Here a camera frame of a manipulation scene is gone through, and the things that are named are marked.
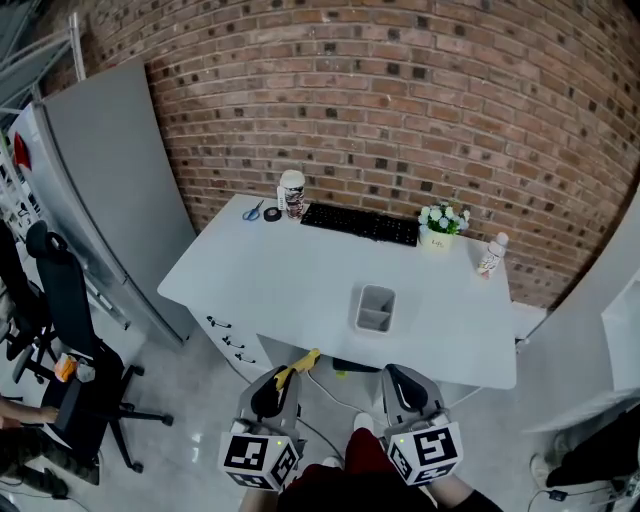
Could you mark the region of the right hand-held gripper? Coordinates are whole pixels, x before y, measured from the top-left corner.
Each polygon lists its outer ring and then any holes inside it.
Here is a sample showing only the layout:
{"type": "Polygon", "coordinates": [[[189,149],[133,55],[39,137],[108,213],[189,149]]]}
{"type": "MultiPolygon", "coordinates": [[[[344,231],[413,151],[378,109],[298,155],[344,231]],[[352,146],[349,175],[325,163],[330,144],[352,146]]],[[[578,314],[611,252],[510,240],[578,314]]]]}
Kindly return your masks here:
{"type": "Polygon", "coordinates": [[[450,475],[463,460],[462,439],[459,423],[439,413],[444,401],[436,383],[409,367],[389,364],[382,371],[382,390],[389,426],[403,424],[385,432],[387,458],[401,479],[422,486],[450,475]]]}

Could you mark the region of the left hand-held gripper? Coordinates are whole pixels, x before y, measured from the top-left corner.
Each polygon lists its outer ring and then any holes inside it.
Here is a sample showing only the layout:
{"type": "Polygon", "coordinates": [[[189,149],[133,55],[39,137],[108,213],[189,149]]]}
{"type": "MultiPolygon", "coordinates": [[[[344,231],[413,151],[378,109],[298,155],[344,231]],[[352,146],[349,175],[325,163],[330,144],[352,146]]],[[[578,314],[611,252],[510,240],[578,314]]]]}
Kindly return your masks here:
{"type": "Polygon", "coordinates": [[[292,370],[278,387],[281,371],[266,372],[241,393],[235,413],[240,422],[221,434],[218,468],[239,486],[281,491],[303,456],[306,440],[291,427],[298,418],[301,378],[292,370]]]}

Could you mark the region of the yellow utility knife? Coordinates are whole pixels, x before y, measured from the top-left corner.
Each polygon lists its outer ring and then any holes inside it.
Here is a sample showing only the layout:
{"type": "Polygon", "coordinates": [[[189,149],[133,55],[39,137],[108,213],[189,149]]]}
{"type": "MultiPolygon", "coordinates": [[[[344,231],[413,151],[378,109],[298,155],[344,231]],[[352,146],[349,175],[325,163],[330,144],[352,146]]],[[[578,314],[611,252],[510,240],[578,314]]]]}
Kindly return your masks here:
{"type": "Polygon", "coordinates": [[[293,373],[304,373],[309,372],[318,362],[321,357],[321,352],[319,349],[312,349],[309,351],[304,357],[286,367],[284,370],[280,370],[275,376],[275,386],[276,390],[280,392],[287,381],[287,378],[293,373]]]}

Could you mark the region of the grey rectangular tray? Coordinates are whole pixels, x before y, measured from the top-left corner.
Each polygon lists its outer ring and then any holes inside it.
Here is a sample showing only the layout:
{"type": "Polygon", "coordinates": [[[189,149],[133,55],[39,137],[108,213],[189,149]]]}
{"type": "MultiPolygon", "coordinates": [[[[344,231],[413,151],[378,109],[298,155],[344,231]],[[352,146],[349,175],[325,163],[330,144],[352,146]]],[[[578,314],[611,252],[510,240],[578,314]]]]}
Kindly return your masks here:
{"type": "Polygon", "coordinates": [[[387,334],[391,328],[396,293],[382,286],[364,285],[356,309],[357,329],[387,334]]]}

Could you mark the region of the person's left forearm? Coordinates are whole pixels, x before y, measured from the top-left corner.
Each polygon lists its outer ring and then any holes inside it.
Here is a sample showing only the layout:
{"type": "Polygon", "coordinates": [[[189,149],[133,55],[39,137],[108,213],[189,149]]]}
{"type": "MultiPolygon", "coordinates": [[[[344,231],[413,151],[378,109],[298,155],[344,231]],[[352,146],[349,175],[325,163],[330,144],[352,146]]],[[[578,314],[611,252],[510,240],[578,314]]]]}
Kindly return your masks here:
{"type": "Polygon", "coordinates": [[[248,489],[238,512],[277,512],[279,493],[263,489],[248,489]]]}

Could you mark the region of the person's right forearm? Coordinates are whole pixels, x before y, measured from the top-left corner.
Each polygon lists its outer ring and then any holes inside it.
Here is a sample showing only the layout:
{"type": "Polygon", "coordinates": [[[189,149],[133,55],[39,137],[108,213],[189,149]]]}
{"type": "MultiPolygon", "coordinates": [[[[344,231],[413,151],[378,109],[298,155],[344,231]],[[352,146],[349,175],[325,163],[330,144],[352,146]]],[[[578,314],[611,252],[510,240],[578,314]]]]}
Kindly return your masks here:
{"type": "Polygon", "coordinates": [[[428,492],[439,508],[455,508],[468,499],[474,489],[455,474],[436,479],[427,485],[428,492]]]}

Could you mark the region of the person's red trousers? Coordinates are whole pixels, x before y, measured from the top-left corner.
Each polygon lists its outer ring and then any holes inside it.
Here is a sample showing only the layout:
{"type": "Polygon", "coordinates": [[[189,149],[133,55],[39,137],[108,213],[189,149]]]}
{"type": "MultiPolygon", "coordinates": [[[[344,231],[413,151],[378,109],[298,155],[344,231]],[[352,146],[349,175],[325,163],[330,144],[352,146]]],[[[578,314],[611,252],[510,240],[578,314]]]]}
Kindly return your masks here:
{"type": "Polygon", "coordinates": [[[280,495],[278,512],[415,512],[427,503],[404,483],[378,439],[359,428],[344,467],[308,466],[280,495]]]}

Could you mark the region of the white desk with drawers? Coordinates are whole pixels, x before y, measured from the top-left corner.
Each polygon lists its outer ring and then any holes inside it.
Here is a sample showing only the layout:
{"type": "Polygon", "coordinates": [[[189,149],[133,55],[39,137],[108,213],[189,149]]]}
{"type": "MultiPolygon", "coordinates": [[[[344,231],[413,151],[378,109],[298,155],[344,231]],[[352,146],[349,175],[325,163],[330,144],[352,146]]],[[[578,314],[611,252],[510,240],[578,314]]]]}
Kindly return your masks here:
{"type": "Polygon", "coordinates": [[[256,204],[236,195],[184,252],[159,293],[185,306],[212,339],[230,323],[244,349],[266,365],[260,339],[381,368],[410,367],[440,382],[511,389],[515,335],[506,272],[476,272],[482,242],[456,237],[425,251],[302,225],[245,221],[256,204]],[[396,293],[387,334],[355,327],[364,285],[396,293]]]}

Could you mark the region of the potted artificial flowers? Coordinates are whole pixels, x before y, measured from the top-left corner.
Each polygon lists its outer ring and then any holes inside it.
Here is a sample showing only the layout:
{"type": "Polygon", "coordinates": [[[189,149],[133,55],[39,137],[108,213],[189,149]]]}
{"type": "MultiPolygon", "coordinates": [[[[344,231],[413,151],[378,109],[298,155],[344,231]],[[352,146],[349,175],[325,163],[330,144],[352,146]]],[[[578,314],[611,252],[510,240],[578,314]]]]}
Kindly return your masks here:
{"type": "Polygon", "coordinates": [[[470,210],[448,202],[424,206],[418,216],[418,235],[425,251],[447,252],[455,236],[469,227],[470,210]]]}

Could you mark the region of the black keyboard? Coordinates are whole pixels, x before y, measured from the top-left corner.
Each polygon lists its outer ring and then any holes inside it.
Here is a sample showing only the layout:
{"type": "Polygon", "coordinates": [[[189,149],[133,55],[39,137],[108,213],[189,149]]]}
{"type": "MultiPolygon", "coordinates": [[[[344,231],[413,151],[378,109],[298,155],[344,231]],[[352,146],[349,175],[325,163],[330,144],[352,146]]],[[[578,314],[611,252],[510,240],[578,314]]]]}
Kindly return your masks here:
{"type": "Polygon", "coordinates": [[[417,220],[386,214],[312,203],[303,214],[301,224],[373,241],[416,247],[419,227],[417,220]]]}

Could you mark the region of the patterned paper cup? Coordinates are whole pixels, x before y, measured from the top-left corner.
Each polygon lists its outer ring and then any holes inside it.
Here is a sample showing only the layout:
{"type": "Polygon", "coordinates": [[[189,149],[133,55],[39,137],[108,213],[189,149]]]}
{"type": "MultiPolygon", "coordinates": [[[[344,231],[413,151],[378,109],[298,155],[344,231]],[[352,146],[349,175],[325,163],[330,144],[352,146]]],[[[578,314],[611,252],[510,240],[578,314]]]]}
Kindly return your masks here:
{"type": "Polygon", "coordinates": [[[298,170],[282,173],[277,187],[278,209],[291,219],[301,219],[305,205],[305,176],[298,170]]]}

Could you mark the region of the orange packet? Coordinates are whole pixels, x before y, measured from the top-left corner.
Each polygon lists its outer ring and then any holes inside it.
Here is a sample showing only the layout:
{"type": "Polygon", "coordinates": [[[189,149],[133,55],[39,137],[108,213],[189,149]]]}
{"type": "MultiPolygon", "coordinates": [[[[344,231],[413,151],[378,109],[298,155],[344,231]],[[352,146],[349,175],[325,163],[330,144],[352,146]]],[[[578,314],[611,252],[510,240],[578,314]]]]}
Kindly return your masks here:
{"type": "Polygon", "coordinates": [[[74,356],[62,353],[54,365],[54,375],[58,381],[67,382],[74,376],[77,366],[78,361],[74,356]]]}

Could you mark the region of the white shelf unit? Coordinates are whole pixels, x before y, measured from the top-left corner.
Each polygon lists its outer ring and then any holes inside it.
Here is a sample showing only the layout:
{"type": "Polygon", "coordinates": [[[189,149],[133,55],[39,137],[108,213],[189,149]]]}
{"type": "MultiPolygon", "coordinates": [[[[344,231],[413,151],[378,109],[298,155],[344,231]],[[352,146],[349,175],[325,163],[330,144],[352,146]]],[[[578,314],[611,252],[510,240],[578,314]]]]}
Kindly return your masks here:
{"type": "Polygon", "coordinates": [[[640,390],[640,269],[601,317],[614,389],[640,390]]]}

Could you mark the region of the black office chair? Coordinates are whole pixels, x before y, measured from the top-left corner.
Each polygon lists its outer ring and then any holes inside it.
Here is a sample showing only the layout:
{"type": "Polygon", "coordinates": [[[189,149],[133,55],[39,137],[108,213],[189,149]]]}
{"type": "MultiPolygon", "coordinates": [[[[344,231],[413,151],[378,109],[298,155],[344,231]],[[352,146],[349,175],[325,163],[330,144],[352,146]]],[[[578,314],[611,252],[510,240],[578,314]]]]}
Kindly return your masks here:
{"type": "Polygon", "coordinates": [[[42,365],[45,353],[52,358],[51,340],[54,332],[44,293],[25,274],[13,232],[0,219],[0,344],[7,342],[9,361],[21,357],[14,368],[13,380],[18,383],[25,370],[34,373],[43,384],[52,378],[52,371],[42,365]]]}
{"type": "Polygon", "coordinates": [[[91,462],[97,458],[106,430],[110,429],[126,467],[142,473],[143,464],[130,458],[120,420],[159,421],[172,426],[174,418],[138,412],[124,400],[132,377],[142,376],[145,370],[136,365],[125,366],[121,357],[96,335],[84,274],[65,240],[40,220],[29,228],[26,248],[36,261],[56,337],[97,372],[89,382],[77,376],[66,382],[55,376],[49,379],[42,404],[58,410],[51,430],[74,455],[91,462]]]}

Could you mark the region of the red sticker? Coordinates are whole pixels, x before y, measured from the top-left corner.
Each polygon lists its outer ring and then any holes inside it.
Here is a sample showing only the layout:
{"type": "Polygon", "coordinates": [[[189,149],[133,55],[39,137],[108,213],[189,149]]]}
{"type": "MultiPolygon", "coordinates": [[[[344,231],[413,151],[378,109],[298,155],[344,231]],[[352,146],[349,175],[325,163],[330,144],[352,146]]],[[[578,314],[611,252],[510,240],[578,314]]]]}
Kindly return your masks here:
{"type": "Polygon", "coordinates": [[[18,132],[13,135],[14,163],[17,167],[31,170],[29,151],[18,132]]]}

